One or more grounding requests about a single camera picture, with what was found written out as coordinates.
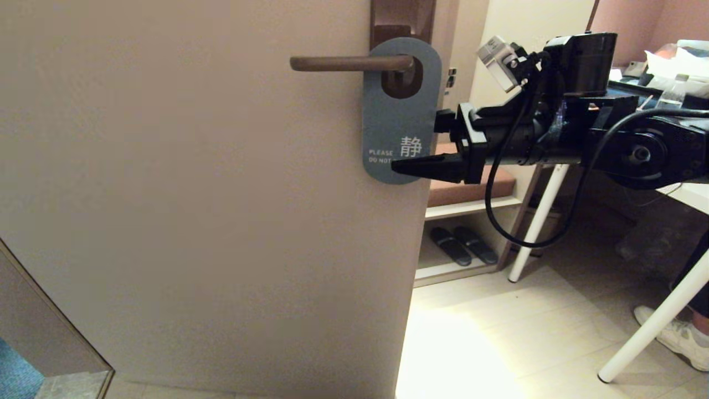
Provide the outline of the white door hanger sign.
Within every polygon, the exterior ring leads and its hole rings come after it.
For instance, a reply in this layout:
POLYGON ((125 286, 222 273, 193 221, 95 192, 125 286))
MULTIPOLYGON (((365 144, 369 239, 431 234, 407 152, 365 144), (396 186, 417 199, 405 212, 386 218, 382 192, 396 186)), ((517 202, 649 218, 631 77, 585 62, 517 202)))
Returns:
POLYGON ((413 56, 422 71, 418 91, 393 98, 383 88, 382 71, 363 75, 362 160, 366 172, 380 182, 406 185, 418 177, 392 170, 392 162, 429 156, 441 89, 441 60, 436 50, 416 38, 393 38, 378 45, 371 56, 413 56))

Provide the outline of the beige door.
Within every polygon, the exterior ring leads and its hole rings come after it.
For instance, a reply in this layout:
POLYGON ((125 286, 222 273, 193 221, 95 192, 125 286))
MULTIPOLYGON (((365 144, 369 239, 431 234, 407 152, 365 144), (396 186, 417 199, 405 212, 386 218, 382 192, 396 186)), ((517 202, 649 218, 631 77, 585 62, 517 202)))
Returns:
POLYGON ((428 184, 362 162, 371 0, 0 0, 0 239, 129 381, 395 399, 428 184))

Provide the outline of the terracotta seat cushion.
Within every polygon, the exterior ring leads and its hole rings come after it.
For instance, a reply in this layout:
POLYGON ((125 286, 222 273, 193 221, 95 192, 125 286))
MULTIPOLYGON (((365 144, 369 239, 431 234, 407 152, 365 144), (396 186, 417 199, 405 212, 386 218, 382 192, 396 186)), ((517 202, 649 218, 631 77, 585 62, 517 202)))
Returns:
MULTIPOLYGON (((464 202, 481 201, 485 197, 491 166, 484 166, 480 184, 451 183, 433 180, 430 183, 428 207, 446 206, 464 202)), ((516 179, 503 169, 498 169, 493 179, 492 197, 511 196, 516 179)))

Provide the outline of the white round table leg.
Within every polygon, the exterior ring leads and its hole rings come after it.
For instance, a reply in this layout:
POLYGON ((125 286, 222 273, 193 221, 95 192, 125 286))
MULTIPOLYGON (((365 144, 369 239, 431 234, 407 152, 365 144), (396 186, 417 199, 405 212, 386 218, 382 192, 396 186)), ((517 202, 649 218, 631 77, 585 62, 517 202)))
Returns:
POLYGON ((596 376, 603 383, 611 383, 636 357, 659 336, 663 328, 688 305, 689 301, 709 283, 709 252, 704 253, 689 270, 666 300, 654 310, 621 349, 598 371, 596 376))
MULTIPOLYGON (((564 182, 565 176, 569 170, 568 164, 557 164, 554 166, 553 172, 547 182, 543 195, 540 199, 539 205, 535 212, 532 221, 530 222, 529 228, 525 235, 525 242, 537 243, 540 236, 541 230, 544 223, 546 222, 547 215, 553 205, 554 200, 557 197, 560 187, 564 182)), ((521 247, 517 253, 516 260, 512 265, 511 271, 507 276, 507 280, 511 283, 517 283, 521 277, 522 271, 529 260, 532 248, 521 247)))

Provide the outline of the dark grey slipper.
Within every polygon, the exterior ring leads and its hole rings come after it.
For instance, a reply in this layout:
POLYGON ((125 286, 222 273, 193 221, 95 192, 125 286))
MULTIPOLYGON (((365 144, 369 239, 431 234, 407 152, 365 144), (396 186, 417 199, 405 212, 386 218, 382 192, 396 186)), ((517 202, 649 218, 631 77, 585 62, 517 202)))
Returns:
POLYGON ((443 250, 451 260, 459 266, 467 267, 472 263, 471 254, 466 250, 449 230, 441 227, 434 227, 429 234, 435 245, 443 250))
POLYGON ((484 240, 468 227, 458 226, 454 228, 454 237, 459 240, 471 253, 484 264, 496 264, 499 256, 484 240))

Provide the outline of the beige trash bin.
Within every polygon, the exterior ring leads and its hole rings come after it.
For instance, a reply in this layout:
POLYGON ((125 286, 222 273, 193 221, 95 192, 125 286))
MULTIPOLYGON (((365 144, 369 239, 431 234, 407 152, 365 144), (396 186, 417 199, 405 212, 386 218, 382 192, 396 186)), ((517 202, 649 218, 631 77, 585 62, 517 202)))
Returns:
MULTIPOLYGON (((537 208, 527 207, 524 214, 522 215, 521 225, 517 230, 517 238, 523 239, 524 241, 531 242, 530 238, 526 238, 526 233, 529 230, 530 224, 536 215, 537 208)), ((552 238, 559 229, 559 223, 562 220, 562 211, 559 207, 552 206, 546 215, 542 228, 540 229, 539 235, 536 242, 544 242, 549 238, 552 238)))

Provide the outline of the cream shelf cabinet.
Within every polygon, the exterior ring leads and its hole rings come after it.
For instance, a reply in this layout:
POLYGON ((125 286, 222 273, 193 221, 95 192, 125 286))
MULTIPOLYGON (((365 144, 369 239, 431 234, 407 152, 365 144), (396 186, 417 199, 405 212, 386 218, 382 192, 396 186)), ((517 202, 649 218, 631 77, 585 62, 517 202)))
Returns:
MULTIPOLYGON (((445 62, 445 79, 453 76, 454 83, 445 89, 441 106, 451 110, 463 102, 475 107, 496 106, 511 97, 476 54, 485 40, 498 35, 529 52, 541 50, 549 39, 587 30, 595 0, 456 0, 456 4, 453 42, 445 62)), ((510 257, 511 245, 490 224, 482 197, 456 197, 426 209, 414 286, 493 273, 504 268, 510 257), (436 227, 452 231, 458 226, 479 235, 499 256, 499 262, 486 264, 474 258, 470 265, 460 266, 430 238, 436 227)))

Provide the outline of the dark blue case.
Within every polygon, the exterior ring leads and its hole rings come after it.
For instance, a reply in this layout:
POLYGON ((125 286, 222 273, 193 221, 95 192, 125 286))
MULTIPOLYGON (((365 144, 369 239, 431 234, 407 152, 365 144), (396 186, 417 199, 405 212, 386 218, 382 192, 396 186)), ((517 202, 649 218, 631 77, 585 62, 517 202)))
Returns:
MULTIPOLYGON (((675 79, 660 78, 650 79, 647 86, 638 84, 637 79, 628 81, 611 80, 608 84, 610 96, 638 96, 639 104, 644 109, 654 108, 664 91, 671 89, 675 79)), ((689 79, 684 82, 685 98, 682 106, 687 109, 709 110, 709 81, 689 79)))

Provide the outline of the clear plastic water bottle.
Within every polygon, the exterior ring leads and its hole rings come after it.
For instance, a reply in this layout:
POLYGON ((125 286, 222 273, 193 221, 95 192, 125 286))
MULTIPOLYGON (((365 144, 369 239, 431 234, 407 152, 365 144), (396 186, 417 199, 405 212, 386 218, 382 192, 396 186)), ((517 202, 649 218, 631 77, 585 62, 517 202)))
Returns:
POLYGON ((676 75, 671 85, 667 86, 659 97, 656 108, 673 110, 681 109, 686 97, 686 83, 688 80, 688 75, 676 75))

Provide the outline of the white plastic bag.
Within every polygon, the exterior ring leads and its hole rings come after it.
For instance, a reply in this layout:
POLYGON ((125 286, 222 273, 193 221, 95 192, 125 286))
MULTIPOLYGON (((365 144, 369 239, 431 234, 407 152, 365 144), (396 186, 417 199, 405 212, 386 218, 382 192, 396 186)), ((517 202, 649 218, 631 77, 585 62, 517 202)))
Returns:
POLYGON ((686 93, 709 99, 709 42, 681 40, 661 50, 645 52, 648 88, 666 90, 678 75, 688 77, 686 93))

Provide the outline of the person leg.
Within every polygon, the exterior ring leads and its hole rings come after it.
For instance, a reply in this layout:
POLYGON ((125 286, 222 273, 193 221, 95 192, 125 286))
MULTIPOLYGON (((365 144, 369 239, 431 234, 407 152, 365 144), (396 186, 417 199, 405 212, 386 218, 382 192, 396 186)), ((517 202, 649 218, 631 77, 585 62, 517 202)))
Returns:
MULTIPOLYGON (((681 283, 708 249, 709 229, 701 236, 684 267, 671 283, 671 290, 681 283)), ((689 301, 688 306, 693 313, 691 322, 693 327, 703 336, 704 340, 709 340, 709 282, 702 286, 701 290, 689 301)))

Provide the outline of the white sneaker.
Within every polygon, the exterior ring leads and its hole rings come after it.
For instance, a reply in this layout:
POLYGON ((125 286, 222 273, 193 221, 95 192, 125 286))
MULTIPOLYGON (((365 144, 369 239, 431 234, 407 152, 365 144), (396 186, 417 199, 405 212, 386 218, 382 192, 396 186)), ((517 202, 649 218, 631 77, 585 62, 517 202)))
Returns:
POLYGON ((687 358, 694 369, 709 373, 709 316, 693 311, 691 321, 673 319, 660 331, 656 341, 687 358))

